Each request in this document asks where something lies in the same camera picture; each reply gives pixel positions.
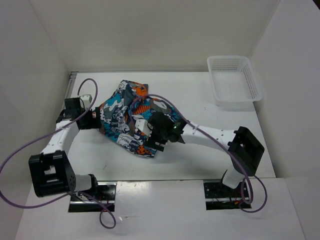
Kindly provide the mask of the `colourful patterned shorts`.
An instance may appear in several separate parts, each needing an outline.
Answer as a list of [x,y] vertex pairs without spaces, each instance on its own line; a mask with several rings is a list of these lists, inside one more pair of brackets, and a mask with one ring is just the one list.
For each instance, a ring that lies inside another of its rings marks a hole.
[[175,122],[179,114],[174,107],[148,94],[148,84],[122,80],[112,96],[99,106],[99,131],[131,154],[154,158],[157,150],[145,146],[148,136],[136,129],[136,120],[149,120],[152,114],[160,112]]

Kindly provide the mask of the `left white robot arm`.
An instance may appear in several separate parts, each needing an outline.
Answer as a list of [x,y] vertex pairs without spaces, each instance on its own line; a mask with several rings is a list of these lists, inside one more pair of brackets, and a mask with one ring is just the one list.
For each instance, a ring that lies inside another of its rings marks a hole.
[[28,160],[34,192],[46,197],[76,190],[77,177],[68,159],[75,137],[81,130],[101,127],[99,108],[91,109],[90,94],[66,98],[55,130],[46,147]]

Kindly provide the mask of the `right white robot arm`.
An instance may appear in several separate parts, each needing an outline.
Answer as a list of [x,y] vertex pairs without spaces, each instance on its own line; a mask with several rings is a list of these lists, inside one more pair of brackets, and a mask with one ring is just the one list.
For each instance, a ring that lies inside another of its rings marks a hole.
[[145,145],[159,151],[164,145],[172,143],[196,144],[224,151],[230,156],[230,166],[219,184],[219,191],[225,197],[230,197],[245,177],[256,174],[264,146],[246,127],[236,130],[205,127],[180,118],[171,120],[161,112],[155,112],[149,120],[140,119],[135,127],[147,136]]

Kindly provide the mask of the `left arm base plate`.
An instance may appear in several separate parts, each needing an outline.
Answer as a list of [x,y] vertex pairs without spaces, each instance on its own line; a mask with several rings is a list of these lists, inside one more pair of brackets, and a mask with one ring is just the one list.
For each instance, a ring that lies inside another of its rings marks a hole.
[[[92,197],[107,207],[111,212],[115,211],[116,182],[99,181],[96,193],[90,193]],[[103,208],[94,200],[89,199],[81,193],[70,197],[69,213],[94,213],[100,212]]]

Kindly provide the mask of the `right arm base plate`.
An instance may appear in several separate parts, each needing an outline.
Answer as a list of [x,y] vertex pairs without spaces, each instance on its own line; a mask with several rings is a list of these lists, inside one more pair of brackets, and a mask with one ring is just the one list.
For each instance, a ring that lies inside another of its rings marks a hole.
[[241,183],[235,189],[222,184],[220,180],[208,180],[203,182],[205,206],[211,210],[251,209],[251,205],[243,201],[241,195]]

